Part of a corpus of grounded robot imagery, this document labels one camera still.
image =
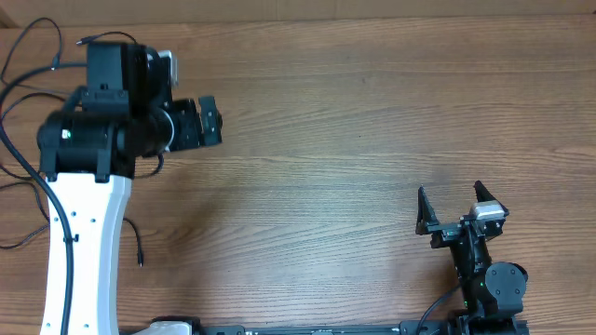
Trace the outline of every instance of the wire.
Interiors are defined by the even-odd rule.
[[[4,100],[7,98],[8,93],[16,86],[18,86],[23,81],[42,73],[46,73],[49,71],[53,71],[59,68],[71,68],[71,67],[87,67],[85,63],[68,63],[68,64],[58,64],[57,66],[47,66],[41,67],[38,69],[31,70],[26,74],[22,74],[17,79],[10,82],[5,89],[2,90],[0,93],[0,106],[2,106]],[[20,165],[29,173],[29,175],[33,178],[37,184],[41,187],[41,189],[47,194],[49,201],[54,205],[58,213],[58,217],[61,221],[62,230],[64,231],[64,245],[66,248],[66,286],[64,290],[64,309],[62,311],[62,324],[61,324],[61,335],[68,334],[68,326],[70,321],[70,313],[71,313],[71,303],[73,300],[73,276],[74,276],[74,253],[73,253],[73,236],[71,235],[70,224],[68,223],[68,217],[66,216],[66,212],[64,212],[64,208],[62,207],[60,200],[54,194],[52,189],[49,185],[44,181],[37,171],[27,162],[25,157],[19,153],[17,148],[15,148],[14,144],[10,141],[7,133],[4,130],[3,121],[0,118],[0,140],[2,143],[5,144],[8,151],[17,159]]]
[[[449,299],[449,297],[454,295],[454,293],[456,293],[456,291],[459,290],[461,287],[462,287],[462,284],[457,284],[457,286],[455,286],[454,288],[447,291],[447,293],[440,296],[440,298],[438,298],[435,302],[433,302],[433,304],[430,305],[430,307],[428,307],[427,311],[422,315],[422,318],[420,318],[420,321],[418,322],[418,327],[416,327],[416,332],[414,333],[414,335],[420,335],[420,330],[422,330],[422,325],[425,323],[425,321],[427,321],[427,318],[432,313],[432,311],[435,308],[437,308],[437,306],[439,306],[440,304],[444,303],[447,299]]]
[[[130,223],[130,226],[132,227],[132,230],[134,231],[134,235],[137,238],[137,263],[139,264],[139,266],[142,267],[142,265],[144,264],[144,255],[142,253],[142,247],[141,247],[141,235],[139,234],[137,225],[134,224],[134,222],[129,218],[124,218],[123,220]]]
[[[7,68],[8,68],[8,64],[10,63],[10,59],[12,58],[12,54],[15,52],[15,49],[17,48],[17,46],[19,45],[20,41],[23,39],[23,37],[25,37],[25,35],[36,25],[36,23],[46,20],[48,22],[50,22],[55,28],[56,31],[58,32],[58,42],[59,42],[59,46],[58,46],[58,52],[56,53],[56,55],[54,56],[54,58],[52,58],[52,63],[51,63],[51,69],[50,70],[55,70],[59,67],[60,60],[62,57],[62,32],[60,30],[60,27],[58,26],[58,24],[56,23],[56,21],[50,19],[50,18],[39,18],[37,20],[34,20],[33,22],[29,23],[29,25],[27,27],[25,27],[25,29],[22,31],[22,33],[20,33],[19,37],[17,37],[17,40],[15,41],[15,43],[12,45],[12,48],[10,49],[10,51],[8,52],[8,57],[7,57],[7,61],[4,63],[4,67],[2,68],[2,73],[0,73],[0,81],[2,81],[2,83],[5,86],[8,86],[8,82],[7,80],[4,78],[5,74],[7,72]],[[69,94],[70,92],[67,91],[61,91],[61,90],[55,90],[55,89],[47,89],[47,88],[40,88],[40,87],[32,87],[32,86],[28,86],[28,85],[23,85],[23,84],[18,84],[19,87],[25,87],[25,88],[29,88],[29,89],[33,89],[33,90],[37,90],[37,91],[41,91],[41,92],[45,92],[45,93],[50,93],[50,94]]]
[[[20,97],[19,99],[17,99],[16,101],[14,101],[10,106],[8,106],[8,108],[6,108],[4,110],[4,112],[2,113],[2,117],[0,117],[0,119],[4,120],[8,113],[10,111],[12,111],[15,107],[17,107],[17,105],[19,105],[21,102],[26,101],[30,98],[34,98],[34,97],[48,97],[48,98],[52,98],[52,99],[56,99],[59,101],[64,101],[65,98],[55,95],[55,94],[51,94],[51,93],[46,93],[46,92],[34,92],[34,93],[29,93],[25,96]],[[21,181],[30,181],[32,178],[31,177],[23,177],[23,176],[19,176],[15,173],[10,172],[7,168],[5,168],[4,166],[2,166],[0,164],[0,169],[3,170],[8,176],[12,177],[12,178],[16,178],[18,180]]]
[[[124,32],[106,32],[106,33],[98,33],[95,35],[91,35],[91,36],[87,36],[87,37],[83,37],[81,38],[78,42],[76,42],[76,44],[78,46],[83,46],[85,44],[89,44],[93,41],[95,41],[96,39],[100,38],[100,37],[104,37],[106,35],[110,35],[110,34],[120,34],[120,35],[124,35],[126,37],[128,37],[134,44],[138,45],[139,43],[137,43],[137,40],[132,37],[131,34],[129,33],[124,33]]]
[[[155,176],[156,174],[158,174],[159,172],[161,172],[161,170],[164,168],[164,155],[163,154],[158,154],[157,155],[157,159],[159,160],[159,163],[157,163],[156,169],[154,169],[151,173],[148,173],[148,174],[145,174],[145,175],[141,175],[139,177],[135,177],[135,179],[147,179],[147,178],[151,178],[151,177]]]
[[[19,183],[16,183],[15,182],[13,184],[0,186],[0,189],[7,188],[7,187],[10,187],[10,186],[16,186],[16,184],[28,184],[28,185],[31,185],[34,188],[34,190],[35,190],[35,197],[37,199],[39,199],[39,193],[37,192],[37,189],[30,182],[26,182],[26,181],[22,181],[22,182],[19,182]],[[44,208],[41,207],[41,203],[38,201],[37,204],[39,206],[39,209],[42,211],[42,213],[44,215],[47,215],[46,212],[44,211]],[[131,219],[125,217],[123,219],[123,221],[128,222],[130,224],[130,226],[132,227],[132,230],[134,230],[135,237],[137,238],[137,263],[139,264],[139,266],[142,267],[142,265],[144,264],[144,254],[142,252],[141,235],[139,234],[139,230],[137,229],[136,224],[134,224]],[[13,249],[13,248],[18,248],[18,247],[24,245],[25,243],[29,242],[29,240],[31,240],[32,238],[34,238],[36,235],[44,232],[47,228],[49,228],[49,223],[43,225],[41,228],[37,229],[36,231],[28,234],[27,237],[25,237],[19,243],[14,244],[12,246],[0,246],[0,249],[2,249],[2,250],[9,250],[9,249]]]

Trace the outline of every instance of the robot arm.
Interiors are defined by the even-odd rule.
[[[528,274],[518,264],[493,263],[486,242],[503,233],[509,210],[486,187],[474,184],[478,202],[459,222],[440,224],[424,188],[418,190],[416,233],[431,235],[432,248],[451,250],[466,310],[450,314],[445,334],[529,334],[515,315],[523,310]]]
[[[118,334],[116,281],[122,218],[135,159],[222,142],[213,97],[172,100],[177,61],[166,51],[92,43],[88,84],[39,128],[40,170],[68,215],[74,250],[68,332]],[[83,111],[75,111],[76,106]],[[66,283],[64,233],[50,202],[47,296],[41,334],[61,334]],[[150,333],[184,325],[161,325]]]

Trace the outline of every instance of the wooden table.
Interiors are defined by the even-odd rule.
[[[176,97],[212,94],[224,120],[223,145],[167,154],[162,174],[134,182],[127,215],[146,264],[125,225],[121,327],[172,314],[259,327],[419,318],[455,278],[449,250],[414,233],[416,190],[456,220],[480,179],[511,211],[489,249],[530,274],[533,334],[594,332],[596,17],[69,28],[64,58],[83,60],[78,38],[116,29],[173,50]],[[0,30],[0,61],[18,33]],[[55,33],[36,30],[7,76],[55,49]],[[72,89],[84,74],[33,83]],[[32,162],[56,106],[29,100],[5,122]],[[29,189],[1,195],[3,244],[44,224]],[[0,252],[0,333],[38,332],[47,250],[44,234]]]

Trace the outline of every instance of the wood grain surface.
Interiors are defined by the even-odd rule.
[[[134,182],[127,216],[146,264],[125,225],[121,327],[171,314],[251,327],[419,318],[455,278],[449,250],[414,234],[416,190],[449,221],[480,179],[511,211],[489,249],[528,271],[533,334],[594,333],[596,17],[64,29],[64,58],[83,60],[78,38],[116,29],[179,56],[175,96],[213,94],[224,140],[168,154],[162,174]],[[0,61],[18,34],[0,31]],[[8,77],[55,49],[53,31],[35,30]],[[81,70],[32,82],[81,83]],[[35,133],[56,106],[29,100],[5,122],[35,164]],[[18,170],[4,149],[0,161]],[[2,244],[44,224],[29,189],[0,196]],[[0,333],[39,331],[47,251],[43,234],[0,252]]]
[[[7,27],[591,14],[596,0],[0,0]]]

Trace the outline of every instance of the white panel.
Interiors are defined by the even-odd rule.
[[[96,183],[87,173],[60,173],[49,183],[68,215],[74,249],[73,304],[69,334],[118,334],[116,280],[122,218],[130,198],[132,181],[110,176]],[[61,222],[51,205],[50,245],[46,310],[40,333],[60,334],[66,254]]]

